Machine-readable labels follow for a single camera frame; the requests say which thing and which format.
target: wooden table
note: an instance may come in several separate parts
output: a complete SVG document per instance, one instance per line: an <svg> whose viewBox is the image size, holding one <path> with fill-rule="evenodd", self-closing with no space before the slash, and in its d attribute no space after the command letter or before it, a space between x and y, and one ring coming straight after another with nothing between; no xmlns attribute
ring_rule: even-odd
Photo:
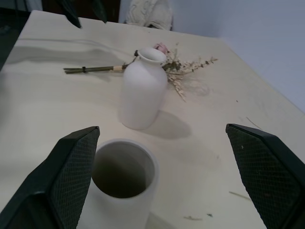
<svg viewBox="0 0 305 229"><path fill-rule="evenodd" d="M161 181L147 228L265 228L251 201L229 193L248 196L226 124L255 124L305 161L304 114L217 38L90 19L81 23L79 30L62 15L32 12L1 71L0 209L61 137L98 125L99 143L129 138L159 160ZM168 90L157 120L144 131L118 121L121 73L62 70L123 64L135 50L158 42L168 47L178 42L183 60L200 55L219 61L189 76L186 102ZM101 224L86 202L78 228Z"/></svg>

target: white knit fabric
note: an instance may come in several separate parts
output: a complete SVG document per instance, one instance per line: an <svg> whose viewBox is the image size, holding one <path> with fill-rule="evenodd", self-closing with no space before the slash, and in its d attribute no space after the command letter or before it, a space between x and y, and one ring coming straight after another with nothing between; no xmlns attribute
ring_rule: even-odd
<svg viewBox="0 0 305 229"><path fill-rule="evenodd" d="M170 30L173 13L168 0L132 0L126 23L148 27L153 25L161 30Z"/></svg>

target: white ceramic vase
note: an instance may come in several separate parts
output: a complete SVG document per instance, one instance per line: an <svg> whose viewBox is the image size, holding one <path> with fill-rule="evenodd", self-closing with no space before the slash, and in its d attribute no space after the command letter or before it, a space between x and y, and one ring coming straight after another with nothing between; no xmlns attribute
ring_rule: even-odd
<svg viewBox="0 0 305 229"><path fill-rule="evenodd" d="M138 51L140 60L130 64L123 77L120 121L131 129L145 129L155 120L167 88L161 63L166 56L159 50Z"/></svg>
<svg viewBox="0 0 305 229"><path fill-rule="evenodd" d="M144 229L159 165L144 146L114 139L98 146L78 228Z"/></svg>

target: dark floor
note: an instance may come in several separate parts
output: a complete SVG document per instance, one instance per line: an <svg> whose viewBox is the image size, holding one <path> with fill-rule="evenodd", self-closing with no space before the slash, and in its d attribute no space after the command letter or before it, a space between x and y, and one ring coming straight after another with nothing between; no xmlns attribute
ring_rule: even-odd
<svg viewBox="0 0 305 229"><path fill-rule="evenodd" d="M24 27L28 16L0 12L0 70Z"/></svg>

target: cup opening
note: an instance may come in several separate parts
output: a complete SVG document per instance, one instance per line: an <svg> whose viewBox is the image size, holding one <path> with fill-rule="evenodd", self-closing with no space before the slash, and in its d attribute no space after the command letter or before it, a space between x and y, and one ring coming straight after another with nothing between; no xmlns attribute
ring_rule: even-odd
<svg viewBox="0 0 305 229"><path fill-rule="evenodd" d="M132 142L111 142L96 152L92 179L111 197L135 197L149 187L154 176L155 167L150 155Z"/></svg>
<svg viewBox="0 0 305 229"><path fill-rule="evenodd" d="M149 62L162 63L166 61L166 56L163 52L154 48L143 48L138 52L141 59Z"/></svg>

